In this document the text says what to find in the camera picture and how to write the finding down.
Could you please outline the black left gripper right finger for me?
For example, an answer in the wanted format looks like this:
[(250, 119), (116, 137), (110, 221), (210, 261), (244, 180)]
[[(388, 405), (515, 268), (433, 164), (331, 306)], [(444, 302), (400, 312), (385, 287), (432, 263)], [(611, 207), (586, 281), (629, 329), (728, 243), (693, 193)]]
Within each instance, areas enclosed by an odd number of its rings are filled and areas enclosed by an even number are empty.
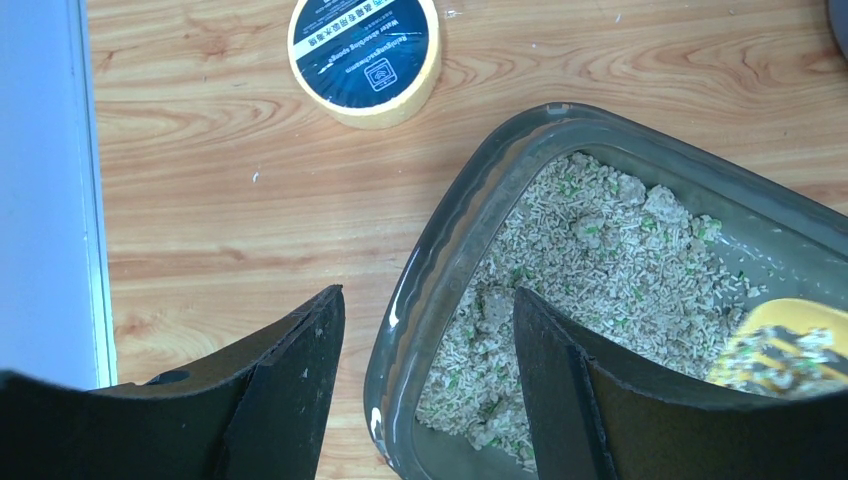
[(514, 298), (514, 340), (542, 479), (843, 479), (847, 396), (787, 401), (678, 373)]

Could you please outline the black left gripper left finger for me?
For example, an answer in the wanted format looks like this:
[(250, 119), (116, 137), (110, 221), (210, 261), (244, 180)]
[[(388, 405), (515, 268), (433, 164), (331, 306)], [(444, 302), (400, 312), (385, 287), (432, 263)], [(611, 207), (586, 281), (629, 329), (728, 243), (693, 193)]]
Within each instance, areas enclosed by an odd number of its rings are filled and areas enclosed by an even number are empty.
[(5, 479), (312, 479), (345, 329), (331, 285), (144, 384), (90, 391), (1, 374)]

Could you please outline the yellow litter scoop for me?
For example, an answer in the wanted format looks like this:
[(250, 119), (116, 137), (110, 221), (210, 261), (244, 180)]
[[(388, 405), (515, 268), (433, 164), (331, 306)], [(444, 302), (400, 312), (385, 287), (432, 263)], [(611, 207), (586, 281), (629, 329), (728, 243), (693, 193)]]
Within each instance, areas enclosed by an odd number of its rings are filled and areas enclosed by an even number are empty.
[(800, 298), (766, 301), (745, 317), (707, 381), (799, 400), (847, 389), (847, 312)]

